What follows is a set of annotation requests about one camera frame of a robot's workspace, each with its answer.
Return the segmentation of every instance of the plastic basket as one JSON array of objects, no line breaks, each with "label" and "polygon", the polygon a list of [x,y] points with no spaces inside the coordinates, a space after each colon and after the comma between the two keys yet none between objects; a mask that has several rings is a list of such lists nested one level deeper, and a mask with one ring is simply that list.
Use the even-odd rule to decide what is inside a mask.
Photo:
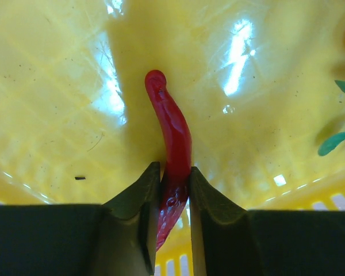
[{"label": "plastic basket", "polygon": [[[0,1],[0,202],[105,202],[163,163],[153,68],[231,200],[345,210],[345,144],[317,156],[345,130],[345,1],[323,0]],[[193,275],[187,214],[156,275]]]}]

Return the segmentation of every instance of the yellow basket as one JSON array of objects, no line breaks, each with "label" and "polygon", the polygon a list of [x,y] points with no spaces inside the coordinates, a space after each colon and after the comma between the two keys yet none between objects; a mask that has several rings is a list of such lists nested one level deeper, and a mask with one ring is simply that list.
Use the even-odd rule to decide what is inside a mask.
[{"label": "yellow basket", "polygon": [[[345,0],[0,1],[0,202],[105,202],[163,163],[154,68],[231,200],[345,210],[345,144],[317,155],[345,130]],[[188,213],[156,275],[193,275]]]}]

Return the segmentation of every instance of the red chili pepper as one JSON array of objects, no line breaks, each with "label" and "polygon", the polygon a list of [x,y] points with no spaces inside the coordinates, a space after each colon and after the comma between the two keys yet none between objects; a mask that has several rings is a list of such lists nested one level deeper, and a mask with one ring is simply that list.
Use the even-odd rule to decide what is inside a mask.
[{"label": "red chili pepper", "polygon": [[153,70],[145,76],[144,84],[160,122],[167,152],[162,177],[162,201],[156,245],[158,250],[178,221],[188,199],[191,136],[182,112],[167,92],[164,74]]}]

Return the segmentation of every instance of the toy plant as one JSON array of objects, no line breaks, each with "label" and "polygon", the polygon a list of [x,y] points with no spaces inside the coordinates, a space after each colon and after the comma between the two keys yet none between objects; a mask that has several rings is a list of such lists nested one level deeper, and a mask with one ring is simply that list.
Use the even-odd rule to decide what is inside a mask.
[{"label": "toy plant", "polygon": [[[345,82],[342,80],[336,80],[336,84],[345,93]],[[328,138],[318,149],[318,154],[320,156],[325,156],[334,150],[342,141],[345,140],[345,132],[340,132]]]}]

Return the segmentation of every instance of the red pepper tip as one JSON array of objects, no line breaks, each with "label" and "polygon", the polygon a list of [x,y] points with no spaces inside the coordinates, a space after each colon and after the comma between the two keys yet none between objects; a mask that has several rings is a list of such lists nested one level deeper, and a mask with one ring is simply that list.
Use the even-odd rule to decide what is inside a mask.
[{"label": "red pepper tip", "polygon": [[150,82],[154,82],[154,84],[159,84],[162,86],[166,86],[167,83],[165,75],[159,70],[152,70],[147,73],[144,83],[147,84]]}]

